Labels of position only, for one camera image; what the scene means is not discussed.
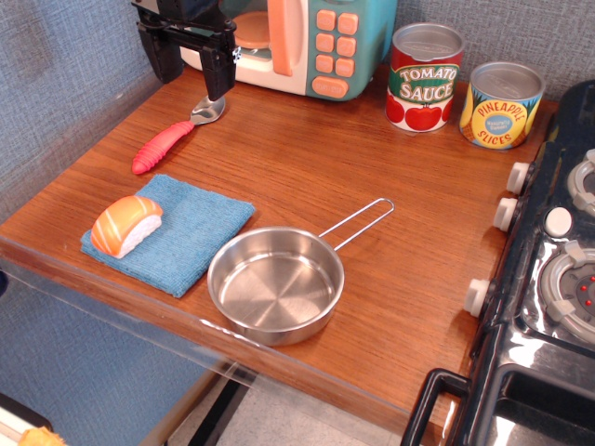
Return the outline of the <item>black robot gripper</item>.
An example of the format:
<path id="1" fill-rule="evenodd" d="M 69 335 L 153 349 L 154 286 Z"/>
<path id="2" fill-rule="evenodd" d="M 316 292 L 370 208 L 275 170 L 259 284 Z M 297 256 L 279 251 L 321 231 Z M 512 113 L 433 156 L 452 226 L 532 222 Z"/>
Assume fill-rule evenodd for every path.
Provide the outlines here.
<path id="1" fill-rule="evenodd" d="M 180 46 L 200 50 L 210 100 L 235 85 L 235 24 L 218 1 L 131 1 L 138 11 L 140 41 L 157 79 L 163 84 L 183 72 Z"/>

